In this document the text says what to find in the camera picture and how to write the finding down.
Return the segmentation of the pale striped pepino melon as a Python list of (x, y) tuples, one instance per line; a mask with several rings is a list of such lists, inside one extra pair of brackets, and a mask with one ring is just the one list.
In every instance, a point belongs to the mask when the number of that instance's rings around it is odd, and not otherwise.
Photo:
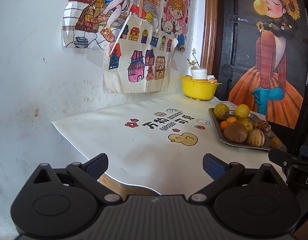
[(253, 129), (249, 132), (246, 144), (249, 146), (261, 147), (265, 143), (265, 135), (259, 129)]

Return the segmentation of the yellow plastic bowl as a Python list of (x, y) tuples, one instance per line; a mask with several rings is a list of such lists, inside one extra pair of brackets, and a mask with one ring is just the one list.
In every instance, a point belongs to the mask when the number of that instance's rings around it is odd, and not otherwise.
[(183, 75), (180, 75), (182, 93), (192, 99), (208, 101), (211, 100), (219, 85), (221, 83), (212, 84), (206, 80), (194, 80), (188, 79)]

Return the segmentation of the girl with teddy drawing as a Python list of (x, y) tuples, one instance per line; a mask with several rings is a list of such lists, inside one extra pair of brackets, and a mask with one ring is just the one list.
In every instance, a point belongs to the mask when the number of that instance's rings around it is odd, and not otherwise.
[(178, 40), (176, 49), (185, 51), (190, 0), (164, 0), (161, 30)]

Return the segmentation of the brown longan fruit front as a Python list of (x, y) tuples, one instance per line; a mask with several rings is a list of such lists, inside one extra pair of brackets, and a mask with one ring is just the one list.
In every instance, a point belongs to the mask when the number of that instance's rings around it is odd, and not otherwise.
[(273, 138), (271, 139), (270, 147), (271, 147), (271, 148), (278, 148), (279, 145), (280, 145), (280, 140), (279, 140), (279, 138), (278, 138), (278, 137), (273, 137)]

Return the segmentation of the small orange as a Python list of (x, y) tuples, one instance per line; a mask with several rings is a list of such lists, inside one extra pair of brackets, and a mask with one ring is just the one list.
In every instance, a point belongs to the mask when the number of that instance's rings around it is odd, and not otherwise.
[(233, 123), (233, 122), (237, 121), (237, 118), (235, 116), (231, 116), (226, 121), (229, 122), (229, 123)]
[(228, 122), (228, 121), (223, 121), (223, 122), (221, 122), (221, 124), (220, 124), (220, 129), (221, 129), (221, 131), (224, 131), (225, 128), (226, 128), (228, 125), (229, 125), (229, 122)]

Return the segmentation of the colourful houses drawing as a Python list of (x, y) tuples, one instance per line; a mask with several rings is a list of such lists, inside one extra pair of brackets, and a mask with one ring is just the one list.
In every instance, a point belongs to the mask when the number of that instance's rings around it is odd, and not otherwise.
[(128, 16), (104, 59), (106, 88), (119, 94), (166, 91), (177, 44), (174, 35), (134, 15)]

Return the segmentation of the yellow lemon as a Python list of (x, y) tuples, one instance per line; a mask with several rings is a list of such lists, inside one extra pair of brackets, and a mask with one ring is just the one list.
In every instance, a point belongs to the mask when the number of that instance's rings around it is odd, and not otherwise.
[(237, 119), (247, 118), (249, 116), (250, 109), (246, 104), (240, 104), (235, 109), (235, 117)]

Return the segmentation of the white jar with flowers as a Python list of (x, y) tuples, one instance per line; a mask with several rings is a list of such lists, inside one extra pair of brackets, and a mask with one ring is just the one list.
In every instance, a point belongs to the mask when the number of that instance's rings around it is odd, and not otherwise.
[(187, 59), (187, 62), (190, 66), (191, 77), (194, 80), (206, 80), (207, 81), (207, 68), (203, 68), (199, 65), (198, 60), (196, 58), (196, 49), (193, 48), (191, 50), (192, 59)]

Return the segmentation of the brown wooden door frame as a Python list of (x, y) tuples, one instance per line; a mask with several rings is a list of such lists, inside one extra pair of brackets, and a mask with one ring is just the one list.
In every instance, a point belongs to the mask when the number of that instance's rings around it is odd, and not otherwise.
[(208, 75), (211, 75), (213, 70), (217, 32), (217, 13), (218, 0), (205, 0), (201, 65), (206, 67)]

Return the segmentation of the boy with fan drawing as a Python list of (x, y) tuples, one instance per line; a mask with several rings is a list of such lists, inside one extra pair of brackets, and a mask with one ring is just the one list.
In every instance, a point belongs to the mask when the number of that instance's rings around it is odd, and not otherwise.
[(161, 0), (68, 0), (63, 13), (62, 38), (66, 48), (111, 48), (127, 37), (129, 15), (159, 27)]

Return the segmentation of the brown kiwi fruit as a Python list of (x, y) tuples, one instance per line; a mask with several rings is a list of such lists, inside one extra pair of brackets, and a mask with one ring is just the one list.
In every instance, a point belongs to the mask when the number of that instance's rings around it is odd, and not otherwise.
[(242, 144), (247, 139), (247, 135), (245, 126), (237, 122), (230, 123), (223, 132), (226, 140), (236, 144)]

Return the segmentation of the striped melon in bowl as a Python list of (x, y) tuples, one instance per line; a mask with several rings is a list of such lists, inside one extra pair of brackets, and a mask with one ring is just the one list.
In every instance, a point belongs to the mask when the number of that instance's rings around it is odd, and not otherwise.
[(218, 80), (216, 78), (211, 78), (211, 79), (208, 79), (208, 82), (215, 84), (215, 83), (218, 83)]

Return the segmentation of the girl in orange dress poster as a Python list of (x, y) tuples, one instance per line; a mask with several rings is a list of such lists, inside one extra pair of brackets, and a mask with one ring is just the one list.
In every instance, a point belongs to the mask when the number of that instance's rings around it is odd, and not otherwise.
[(295, 128), (308, 72), (303, 0), (238, 0), (236, 57), (229, 101)]

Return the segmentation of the purple striped pepino melon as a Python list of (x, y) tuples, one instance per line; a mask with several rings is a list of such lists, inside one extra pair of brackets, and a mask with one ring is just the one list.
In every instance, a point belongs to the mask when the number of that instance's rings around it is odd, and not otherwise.
[(259, 129), (262, 133), (267, 134), (270, 131), (270, 125), (265, 120), (259, 120), (253, 124), (255, 129)]

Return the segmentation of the metal baking tray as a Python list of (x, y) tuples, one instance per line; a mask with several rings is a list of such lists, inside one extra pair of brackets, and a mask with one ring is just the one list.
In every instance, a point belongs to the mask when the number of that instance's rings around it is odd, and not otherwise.
[(218, 138), (229, 146), (266, 152), (272, 148), (284, 152), (287, 150), (286, 146), (270, 129), (269, 123), (253, 113), (229, 124), (226, 124), (226, 119), (218, 119), (213, 108), (209, 109), (209, 114)]

